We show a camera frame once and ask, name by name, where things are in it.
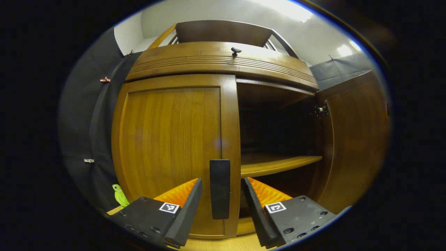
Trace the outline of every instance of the decorative grooves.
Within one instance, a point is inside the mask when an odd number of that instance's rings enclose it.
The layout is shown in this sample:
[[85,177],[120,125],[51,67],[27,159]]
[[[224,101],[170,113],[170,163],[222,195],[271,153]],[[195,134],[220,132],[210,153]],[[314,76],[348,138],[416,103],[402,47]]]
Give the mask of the decorative grooves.
[[277,73],[290,75],[317,84],[316,79],[313,76],[300,71],[296,71],[288,67],[276,65],[273,63],[267,63],[259,60],[224,57],[224,56],[189,56],[189,57],[179,57],[173,59],[160,59],[156,61],[150,61],[135,65],[132,67],[129,74],[134,74],[140,71],[158,69],[162,67],[191,65],[191,64],[207,64],[207,65],[218,64],[218,65],[253,67],[266,71],[274,71]]

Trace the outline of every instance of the gray fabric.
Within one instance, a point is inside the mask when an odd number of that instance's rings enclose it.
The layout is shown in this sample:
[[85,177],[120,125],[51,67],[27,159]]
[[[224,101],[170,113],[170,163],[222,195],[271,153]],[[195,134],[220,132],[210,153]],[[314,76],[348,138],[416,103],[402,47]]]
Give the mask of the gray fabric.
[[371,70],[375,73],[383,88],[386,101],[390,103],[387,82],[382,76],[379,66],[373,63],[364,53],[331,59],[311,66],[310,70],[318,82],[319,90],[327,89]]

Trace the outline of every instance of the wooden cabinet door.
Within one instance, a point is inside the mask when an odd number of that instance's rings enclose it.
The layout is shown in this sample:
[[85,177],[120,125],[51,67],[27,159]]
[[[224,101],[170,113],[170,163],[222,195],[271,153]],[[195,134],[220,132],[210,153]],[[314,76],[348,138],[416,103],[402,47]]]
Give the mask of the wooden cabinet door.
[[333,213],[353,205],[372,184],[387,148],[390,120],[380,83],[372,71],[316,93],[321,113],[323,165],[316,192]]
[[[112,127],[118,181],[130,202],[154,198],[201,178],[192,238],[236,234],[240,201],[240,130],[234,75],[172,75],[126,83]],[[229,218],[213,220],[209,161],[231,161]]]

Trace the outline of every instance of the white ceiling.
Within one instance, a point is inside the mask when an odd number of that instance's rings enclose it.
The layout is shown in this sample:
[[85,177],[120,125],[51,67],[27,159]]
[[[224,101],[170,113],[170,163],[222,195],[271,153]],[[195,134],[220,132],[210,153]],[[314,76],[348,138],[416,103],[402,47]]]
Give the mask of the white ceiling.
[[312,65],[341,55],[342,45],[356,50],[339,28],[323,17],[313,16],[301,23],[254,0],[165,0],[142,11],[144,39],[159,36],[174,23],[194,20],[231,20],[275,29],[294,48],[298,56]]

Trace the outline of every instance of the red clip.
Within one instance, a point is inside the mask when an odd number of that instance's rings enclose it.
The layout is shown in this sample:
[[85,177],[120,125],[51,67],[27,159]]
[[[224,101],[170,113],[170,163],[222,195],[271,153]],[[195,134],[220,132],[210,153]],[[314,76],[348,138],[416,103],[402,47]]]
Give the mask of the red clip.
[[111,79],[109,79],[108,77],[105,77],[105,79],[101,79],[100,81],[104,82],[104,83],[109,83],[111,81]]

